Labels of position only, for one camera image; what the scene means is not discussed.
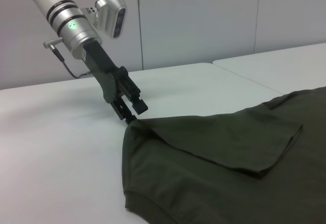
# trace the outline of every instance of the cable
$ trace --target cable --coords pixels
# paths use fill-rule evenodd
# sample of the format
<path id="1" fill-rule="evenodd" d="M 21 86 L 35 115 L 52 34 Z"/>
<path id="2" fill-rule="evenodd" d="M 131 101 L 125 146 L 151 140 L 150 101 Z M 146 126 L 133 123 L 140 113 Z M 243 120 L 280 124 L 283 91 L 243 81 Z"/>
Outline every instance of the cable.
<path id="1" fill-rule="evenodd" d="M 86 73 L 84 73 L 84 74 L 80 74 L 79 76 L 75 76 L 72 72 L 71 72 L 71 70 L 68 68 L 68 66 L 66 65 L 66 63 L 63 61 L 62 62 L 62 64 L 65 66 L 65 68 L 67 69 L 67 71 L 69 72 L 69 74 L 73 77 L 73 78 L 75 78 L 75 79 L 79 79 L 79 78 L 81 78 L 82 76 L 85 76 L 85 75 L 89 75 L 89 74 L 91 74 L 91 72 L 89 71 L 89 72 L 86 72 Z"/>

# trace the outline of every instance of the green led light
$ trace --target green led light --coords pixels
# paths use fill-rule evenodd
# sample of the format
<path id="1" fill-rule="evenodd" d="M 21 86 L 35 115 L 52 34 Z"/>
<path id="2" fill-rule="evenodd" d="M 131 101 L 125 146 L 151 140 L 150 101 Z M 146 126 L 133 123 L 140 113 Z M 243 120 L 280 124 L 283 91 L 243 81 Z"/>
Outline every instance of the green led light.
<path id="1" fill-rule="evenodd" d="M 77 23 L 75 21 L 71 21 L 68 24 L 69 29 L 76 29 L 77 28 Z"/>

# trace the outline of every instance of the metal bracket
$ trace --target metal bracket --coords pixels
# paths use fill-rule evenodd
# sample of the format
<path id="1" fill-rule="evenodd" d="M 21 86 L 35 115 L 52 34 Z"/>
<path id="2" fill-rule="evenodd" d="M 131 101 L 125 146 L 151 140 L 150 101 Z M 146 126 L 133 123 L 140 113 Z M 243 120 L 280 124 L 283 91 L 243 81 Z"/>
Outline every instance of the metal bracket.
<path id="1" fill-rule="evenodd" d="M 81 8 L 81 11 L 97 30 L 116 38 L 120 36 L 126 8 L 124 0 L 99 0 L 94 8 Z"/>

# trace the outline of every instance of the dark green t-shirt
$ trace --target dark green t-shirt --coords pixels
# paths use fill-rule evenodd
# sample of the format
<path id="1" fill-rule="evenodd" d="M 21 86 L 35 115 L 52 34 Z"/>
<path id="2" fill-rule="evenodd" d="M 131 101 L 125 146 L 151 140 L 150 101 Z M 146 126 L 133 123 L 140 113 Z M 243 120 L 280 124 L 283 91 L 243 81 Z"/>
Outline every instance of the dark green t-shirt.
<path id="1" fill-rule="evenodd" d="M 126 208 L 151 224 L 326 223 L 326 88 L 134 121 L 122 170 Z"/>

